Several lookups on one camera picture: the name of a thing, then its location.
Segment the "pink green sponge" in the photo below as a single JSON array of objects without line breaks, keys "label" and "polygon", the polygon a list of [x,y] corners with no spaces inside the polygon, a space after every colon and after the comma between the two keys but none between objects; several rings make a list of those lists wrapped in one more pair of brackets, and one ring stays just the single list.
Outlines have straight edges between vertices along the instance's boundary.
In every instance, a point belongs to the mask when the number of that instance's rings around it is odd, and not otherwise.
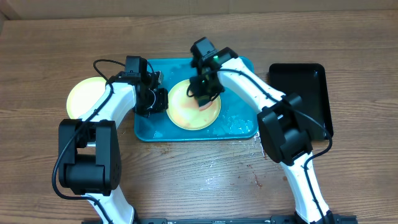
[{"label": "pink green sponge", "polygon": [[211,100],[198,100],[198,109],[200,111],[206,110],[212,104],[213,104],[213,102]]}]

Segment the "yellow plate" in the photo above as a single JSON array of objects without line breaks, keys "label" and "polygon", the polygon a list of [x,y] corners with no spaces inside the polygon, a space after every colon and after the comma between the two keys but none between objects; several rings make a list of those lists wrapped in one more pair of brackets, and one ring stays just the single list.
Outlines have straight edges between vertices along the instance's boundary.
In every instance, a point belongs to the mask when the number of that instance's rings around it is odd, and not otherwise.
[{"label": "yellow plate", "polygon": [[212,124],[221,111],[221,98],[218,96],[201,110],[194,97],[187,96],[189,79],[180,81],[168,94],[167,115],[179,128],[196,131]]},{"label": "yellow plate", "polygon": [[85,114],[102,97],[105,83],[101,77],[91,77],[75,85],[67,98],[69,118],[77,119]]}]

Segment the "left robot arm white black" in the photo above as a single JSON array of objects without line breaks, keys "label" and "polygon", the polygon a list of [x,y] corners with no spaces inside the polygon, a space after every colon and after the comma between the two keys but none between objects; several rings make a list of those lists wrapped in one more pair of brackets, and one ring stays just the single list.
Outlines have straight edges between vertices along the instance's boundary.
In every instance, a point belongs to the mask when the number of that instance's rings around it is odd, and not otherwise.
[{"label": "left robot arm white black", "polygon": [[135,209],[119,185],[121,155],[117,129],[128,112],[139,116],[163,112],[167,90],[160,88],[161,72],[119,72],[88,78],[71,96],[93,105],[58,128],[58,158],[52,172],[54,192],[65,200],[86,200],[102,223],[134,223]]}]

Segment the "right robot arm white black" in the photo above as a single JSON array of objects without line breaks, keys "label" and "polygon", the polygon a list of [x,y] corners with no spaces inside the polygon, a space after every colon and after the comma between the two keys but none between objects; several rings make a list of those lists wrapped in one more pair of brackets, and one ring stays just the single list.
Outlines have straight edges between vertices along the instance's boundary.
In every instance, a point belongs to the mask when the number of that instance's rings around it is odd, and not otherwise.
[{"label": "right robot arm white black", "polygon": [[263,150],[284,170],[298,223],[334,223],[313,168],[316,154],[310,125],[314,119],[302,112],[301,97],[269,86],[228,47],[190,51],[197,75],[190,78],[187,95],[203,106],[228,88],[244,100],[257,113]]}]

